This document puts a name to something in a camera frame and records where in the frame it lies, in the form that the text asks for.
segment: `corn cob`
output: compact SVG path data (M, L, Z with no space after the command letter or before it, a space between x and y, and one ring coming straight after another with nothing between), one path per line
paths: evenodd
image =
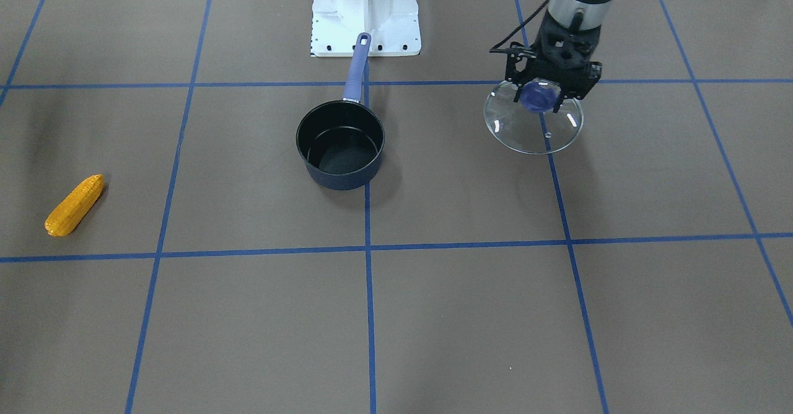
M47 233L50 236L65 236L71 233L99 199L104 187L105 177L102 174L92 175L83 180L49 214L45 221Z

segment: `grid line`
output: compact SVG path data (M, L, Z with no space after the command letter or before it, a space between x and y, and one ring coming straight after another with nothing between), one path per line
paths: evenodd
M369 81L370 86L495 86L497 80L427 80L427 81ZM692 84L691 79L602 79L598 84ZM793 84L793 78L697 79L699 84ZM189 87L329 87L344 86L344 81L227 81L227 82L142 82L107 84L6 84L3 92L11 90L49 89L189 89Z
M369 107L369 59L363 64L363 103ZM369 414L377 414L377 362L374 351L374 276L372 275L371 186L363 191L363 242L366 251L366 326L369 339Z
M762 239L793 239L793 232L761 233ZM744 234L692 234L692 236L646 236L626 238L591 238L570 239L573 245L602 244L664 244L665 242L717 242L725 240L755 239L752 233ZM459 250L479 248L510 248L510 247L554 247L566 245L566 239L526 240L526 241L495 241L495 242L446 242L445 244L372 244L371 251L399 250ZM161 258L211 258L224 256L269 256L276 254L315 254L315 253L346 253L366 251L366 245L341 245L340 247L281 247L252 248L242 250L185 250L162 251ZM96 254L64 254L42 256L6 256L0 257L0 264L26 262L68 262L68 261L105 261L124 259L153 259L157 253L96 253Z
M151 306L154 303L155 288L157 286L157 276L159 274L159 264L162 258L162 247L165 244L165 236L168 228L168 217L170 216L170 204L173 200L173 189L176 187L176 177L179 170L179 159L182 153L182 143L185 139L185 129L187 120L190 117L190 106L193 101L193 91L195 91L196 77L198 77L198 66L201 63L201 50L204 46L204 35L206 34L207 21L209 21L209 10L212 7L212 0L206 0L204 5L204 16L201 21L201 32L198 35L198 43L196 44L195 60L193 60L193 72L190 75L190 87L187 90L187 98L185 101L185 111L182 114L182 125L179 128L179 137L176 143L176 152L173 155L173 166L170 173L170 183L168 185L168 193L165 200L165 208L162 211L162 225L159 231L159 239L157 241L157 250L155 252L154 264L151 267L151 279L149 282L148 292L146 296L146 305L144 307L144 315L141 321L141 334L138 338L138 346L135 354L135 361L133 364L133 374L129 382L129 392L127 394L127 404L125 407L125 414L133 412L133 403L135 402L135 391L137 388L138 376L141 371L142 354L144 354L144 346L146 344L146 333L148 330L148 321L151 316Z
M520 5L520 0L515 0L515 9L518 12L518 22L522 24L524 21L524 14ZM521 28L521 30L523 30L524 45L528 46L529 40L526 36L526 28ZM539 115L543 132L546 132L547 130L543 114L540 113ZM545 143L547 151L551 151L550 141L546 139ZM548 154L548 166L553 179L553 190L556 193L557 205L559 206L559 216L561 218L561 225L563 226L564 230L564 244L567 247L567 256L569 257L570 261L572 278L576 284L578 305L581 309L581 318L584 322L584 331L586 332L587 336L587 346L589 346L589 356L592 360L592 371L595 374L595 383L597 383L598 396L600 396L600 408L603 410L603 414L608 414L609 410L608 400L606 398L606 388L603 386L603 377L600 374L600 362L597 358L597 347L595 347L595 338L594 335L592 335L592 326L589 323L589 310L587 310L587 301L586 297L584 296L584 287L581 284L581 276L578 274L578 261L576 260L576 253L572 244L572 237L570 236L570 228L567 224L567 213L564 210L564 199L563 195L561 194L561 187L559 185L559 177L556 171L556 165L553 162L553 154Z
M14 64L11 66L11 72L9 72L8 79L6 79L6 85L3 87L2 92L0 92L0 106L2 106L2 104L6 101L6 95L8 95L9 86L11 86L11 83L14 82L14 76L17 74L19 63L22 61L22 56L25 54L25 48L28 47L28 41L30 41L30 36L33 34L33 28L36 27L36 22L39 20L39 15L42 13L42 8L45 6L45 1L47 0L39 0L39 4L36 5L36 11L33 13L33 18L30 19L30 25L28 25L28 30L25 32L25 38L22 39L22 44L19 46L17 58L14 59Z
M782 308L785 310L785 314L787 315L787 321L790 323L790 326L793 327L793 312L791 312L790 304L787 303L787 298L785 297L784 290L782 290L782 285L779 284L779 278L776 276L776 270L774 270L774 265L771 264L771 259L768 258L768 253L765 250L765 245L763 244L762 236L760 236L759 231L757 231L757 226L754 222L753 216L751 216L751 211L748 208L748 204L746 203L746 199L743 195L743 191L741 191L741 185L739 184L736 174L733 170L733 167L730 163L730 158L727 156L726 150L724 145L722 144L722 138L719 136L719 131L716 129L716 124L713 121L711 116L711 111L708 109L708 103L705 101L705 97L702 95L702 90L699 88L699 81L694 75L694 70L691 68L691 63L688 61L688 56L686 56L685 49L683 49L683 42L680 41L680 36L677 34L677 30L675 29L675 25L672 22L672 16L669 14L669 10L666 7L666 3L664 0L658 0L660 2L660 7L664 12L664 16L666 18L666 22L669 26L669 30L672 31L672 35L675 38L675 42L677 44L678 50L680 50L680 56L683 58L683 63L685 63L686 70L688 70L688 75L691 77L691 83L694 86L694 91L696 91L697 98L699 98L699 103L702 105L702 109L705 112L705 118L708 120L708 125L711 128L711 133L713 134L714 140L716 140L716 146L719 148L719 153L722 155L722 160L724 165L730 174L730 179L733 182L733 186L735 188L736 194L741 200L741 205L743 207L746 219L748 220L748 224L751 227L751 233L754 236L755 242L757 243L757 247L760 250L761 256L763 257L763 261L765 262L765 267L768 269L768 274L771 277L771 282L774 284L774 288L776 289L776 293L779 296L779 301L782 304Z

